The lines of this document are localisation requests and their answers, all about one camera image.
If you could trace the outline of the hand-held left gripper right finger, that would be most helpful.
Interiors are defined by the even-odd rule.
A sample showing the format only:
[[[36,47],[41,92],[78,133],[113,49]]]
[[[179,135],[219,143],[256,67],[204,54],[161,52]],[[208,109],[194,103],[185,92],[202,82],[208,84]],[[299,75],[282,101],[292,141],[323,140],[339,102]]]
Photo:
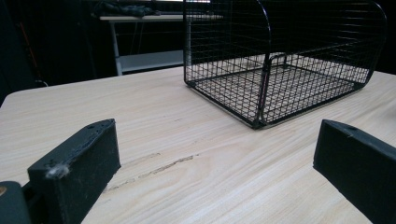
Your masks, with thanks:
[[[313,167],[374,224],[396,224],[396,147],[325,119]]]

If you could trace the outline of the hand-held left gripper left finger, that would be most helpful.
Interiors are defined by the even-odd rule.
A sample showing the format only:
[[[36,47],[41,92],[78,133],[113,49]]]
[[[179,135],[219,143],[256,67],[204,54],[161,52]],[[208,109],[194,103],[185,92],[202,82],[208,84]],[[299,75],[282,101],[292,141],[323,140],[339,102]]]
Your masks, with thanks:
[[[116,121],[89,124],[28,168],[45,224],[80,224],[120,169]]]

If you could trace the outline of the dark cloth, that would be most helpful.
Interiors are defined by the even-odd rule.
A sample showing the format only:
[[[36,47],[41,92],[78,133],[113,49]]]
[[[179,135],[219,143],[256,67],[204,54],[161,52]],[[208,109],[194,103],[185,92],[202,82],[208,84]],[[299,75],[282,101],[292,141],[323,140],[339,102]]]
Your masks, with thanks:
[[[146,6],[122,5],[116,2],[100,1],[94,6],[92,15],[95,17],[131,16],[143,18],[145,16],[160,16],[161,12]]]

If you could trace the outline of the white metal frame table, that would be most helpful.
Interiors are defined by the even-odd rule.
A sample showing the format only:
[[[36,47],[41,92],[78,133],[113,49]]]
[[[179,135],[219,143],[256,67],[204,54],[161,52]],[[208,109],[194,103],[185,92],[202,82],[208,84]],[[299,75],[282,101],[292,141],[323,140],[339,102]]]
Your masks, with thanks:
[[[107,21],[110,27],[110,33],[113,43],[114,59],[117,69],[117,75],[131,73],[134,71],[148,70],[161,67],[181,65],[184,63],[184,50],[170,50],[162,52],[143,53],[136,55],[120,56],[118,40],[116,37],[115,25],[117,23],[148,23],[148,22],[188,22],[195,19],[215,20],[220,19],[219,15],[160,15],[145,16],[143,18],[131,16],[102,16],[100,21]]]

